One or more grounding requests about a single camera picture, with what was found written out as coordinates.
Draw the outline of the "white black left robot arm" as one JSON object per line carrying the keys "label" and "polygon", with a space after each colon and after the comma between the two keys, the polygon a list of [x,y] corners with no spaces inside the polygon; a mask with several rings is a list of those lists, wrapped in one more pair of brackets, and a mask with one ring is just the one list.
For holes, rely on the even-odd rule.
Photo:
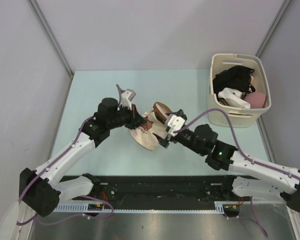
{"label": "white black left robot arm", "polygon": [[91,174],[64,182],[61,179],[81,158],[107,139],[111,130],[121,127],[134,130],[145,122],[132,100],[131,96],[122,96],[120,102],[104,98],[97,112],[82,123],[76,137],[62,152],[36,169],[25,168],[20,173],[18,201],[27,204],[37,215],[46,217],[63,200],[81,196],[97,199],[101,188]]}

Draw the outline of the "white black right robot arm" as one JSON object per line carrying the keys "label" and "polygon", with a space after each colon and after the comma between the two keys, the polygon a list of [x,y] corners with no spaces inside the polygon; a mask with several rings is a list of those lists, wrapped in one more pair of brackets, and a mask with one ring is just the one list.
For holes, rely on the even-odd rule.
{"label": "white black right robot arm", "polygon": [[300,213],[300,168],[287,167],[261,160],[244,153],[239,143],[230,145],[218,140],[218,134],[208,124],[190,130],[183,110],[168,112],[166,137],[157,137],[161,146],[179,143],[196,154],[206,157],[205,162],[214,170],[241,173],[248,179],[231,175],[220,188],[221,196],[232,201],[235,197],[281,198],[286,205]]}

